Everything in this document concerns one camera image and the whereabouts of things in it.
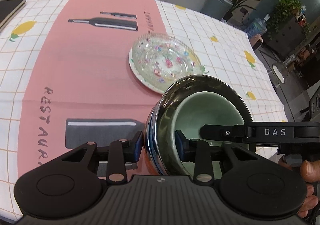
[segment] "finger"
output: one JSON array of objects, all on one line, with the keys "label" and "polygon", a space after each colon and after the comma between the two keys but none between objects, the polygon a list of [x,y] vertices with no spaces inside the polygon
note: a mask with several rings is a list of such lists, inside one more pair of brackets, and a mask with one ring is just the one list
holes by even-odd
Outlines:
[{"label": "finger", "polygon": [[307,183],[307,197],[313,195],[315,188],[312,184]]},{"label": "finger", "polygon": [[283,158],[284,158],[284,156],[282,156],[282,157],[279,159],[278,164],[281,165],[281,166],[283,166],[283,167],[285,167],[285,168],[287,168],[287,169],[292,170],[291,166],[288,165],[288,164],[283,160]]},{"label": "finger", "polygon": [[313,209],[314,207],[317,206],[318,201],[319,201],[319,199],[315,195],[311,195],[311,196],[307,197],[305,199],[305,201],[303,202],[303,204],[300,208],[300,211],[303,212],[303,211],[308,211],[308,210]]},{"label": "finger", "polygon": [[306,182],[320,181],[320,161],[303,161],[300,167],[300,173]]},{"label": "finger", "polygon": [[308,215],[308,211],[303,211],[303,212],[299,211],[298,212],[298,216],[300,218],[305,218],[307,215]]}]

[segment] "pink tablecloth section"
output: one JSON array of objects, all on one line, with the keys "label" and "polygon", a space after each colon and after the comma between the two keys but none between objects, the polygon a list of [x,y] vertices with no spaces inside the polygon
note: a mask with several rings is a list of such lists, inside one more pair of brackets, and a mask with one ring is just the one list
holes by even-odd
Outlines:
[{"label": "pink tablecloth section", "polygon": [[[68,22],[114,18],[101,11],[136,15],[138,31]],[[154,0],[69,0],[45,40],[24,95],[19,176],[68,151],[68,118],[146,121],[160,95],[135,78],[128,53],[135,39],[148,31],[166,33]]]}]

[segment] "plate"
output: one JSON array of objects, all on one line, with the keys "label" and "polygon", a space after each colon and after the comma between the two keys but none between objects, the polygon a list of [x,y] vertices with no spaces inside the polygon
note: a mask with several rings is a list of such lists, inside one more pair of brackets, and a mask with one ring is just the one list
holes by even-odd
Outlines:
[{"label": "plate", "polygon": [[139,37],[130,50],[129,64],[134,75],[145,86],[160,94],[175,81],[204,72],[194,51],[166,34]]}]

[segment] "stainless steel bowl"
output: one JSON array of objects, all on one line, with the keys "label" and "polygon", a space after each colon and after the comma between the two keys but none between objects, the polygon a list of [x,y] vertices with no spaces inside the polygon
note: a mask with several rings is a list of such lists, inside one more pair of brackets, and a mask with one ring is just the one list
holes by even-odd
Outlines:
[{"label": "stainless steel bowl", "polygon": [[200,91],[215,92],[229,100],[245,122],[252,118],[241,97],[224,82],[207,75],[191,75],[176,81],[163,94],[147,120],[145,147],[149,160],[161,175],[188,174],[168,153],[167,126],[178,105],[188,96]]}]

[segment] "trash can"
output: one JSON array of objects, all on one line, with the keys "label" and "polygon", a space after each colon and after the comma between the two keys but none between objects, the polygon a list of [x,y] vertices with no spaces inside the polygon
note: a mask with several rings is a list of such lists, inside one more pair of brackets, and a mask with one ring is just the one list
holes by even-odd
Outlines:
[{"label": "trash can", "polygon": [[221,20],[231,7],[232,2],[230,0],[207,0],[201,13]]}]

